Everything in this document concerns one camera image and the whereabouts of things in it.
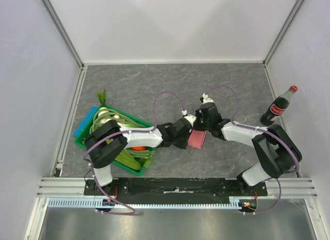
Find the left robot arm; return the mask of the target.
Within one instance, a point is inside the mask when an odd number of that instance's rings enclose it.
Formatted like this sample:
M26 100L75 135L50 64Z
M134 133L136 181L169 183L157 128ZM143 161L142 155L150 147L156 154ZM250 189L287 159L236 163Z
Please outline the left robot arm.
M85 139L96 183L100 187L112 183L110 165L125 149L139 146L150 148L175 146L185 149L195 122L196 117L191 114L183 116L175 123L147 128L124 127L115 120L108 121Z

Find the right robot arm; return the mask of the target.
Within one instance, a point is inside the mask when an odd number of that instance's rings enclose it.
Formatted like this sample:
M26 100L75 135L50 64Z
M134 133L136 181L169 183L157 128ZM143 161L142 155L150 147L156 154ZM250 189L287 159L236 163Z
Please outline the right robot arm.
M215 138L254 148L259 162L237 176L244 186L253 187L299 169L301 152L280 125L256 127L224 119L213 102L203 103L195 115L196 130L208 131Z

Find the pink paper box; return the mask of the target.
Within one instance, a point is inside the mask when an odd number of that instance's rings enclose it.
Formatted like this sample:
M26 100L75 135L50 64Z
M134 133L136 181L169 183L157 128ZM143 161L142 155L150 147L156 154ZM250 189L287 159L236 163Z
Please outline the pink paper box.
M206 131L193 130L189 139L188 145L197 149L201 149L206 137Z

